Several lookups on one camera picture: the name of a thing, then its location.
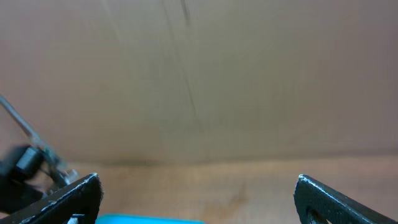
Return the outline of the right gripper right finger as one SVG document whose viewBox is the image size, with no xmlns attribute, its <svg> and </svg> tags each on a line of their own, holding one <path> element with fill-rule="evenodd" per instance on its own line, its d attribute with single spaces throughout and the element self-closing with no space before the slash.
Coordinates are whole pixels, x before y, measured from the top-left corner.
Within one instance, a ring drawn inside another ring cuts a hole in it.
<svg viewBox="0 0 398 224">
<path fill-rule="evenodd" d="M 305 174 L 298 176 L 294 203 L 301 223 L 397 223 Z"/>
</svg>

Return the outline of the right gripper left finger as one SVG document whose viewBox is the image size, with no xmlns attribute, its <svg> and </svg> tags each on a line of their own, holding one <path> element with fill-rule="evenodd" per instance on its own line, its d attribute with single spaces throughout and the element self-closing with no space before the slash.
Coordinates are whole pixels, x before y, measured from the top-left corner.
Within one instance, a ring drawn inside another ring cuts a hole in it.
<svg viewBox="0 0 398 224">
<path fill-rule="evenodd" d="M 74 183 L 1 219 L 1 224 L 94 223 L 103 198 L 100 178 L 91 173 Z"/>
</svg>

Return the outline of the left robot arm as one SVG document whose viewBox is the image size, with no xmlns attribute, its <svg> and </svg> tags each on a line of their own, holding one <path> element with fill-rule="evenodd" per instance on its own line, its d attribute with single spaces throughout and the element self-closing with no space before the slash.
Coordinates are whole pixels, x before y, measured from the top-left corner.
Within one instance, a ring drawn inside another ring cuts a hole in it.
<svg viewBox="0 0 398 224">
<path fill-rule="evenodd" d="M 1 106 L 30 140 L 28 144 L 14 146 L 1 161 L 1 212 L 12 214 L 72 184 L 78 180 L 79 174 L 67 168 L 63 159 L 3 96 Z M 53 182 L 44 192 L 28 183 L 39 171 Z"/>
</svg>

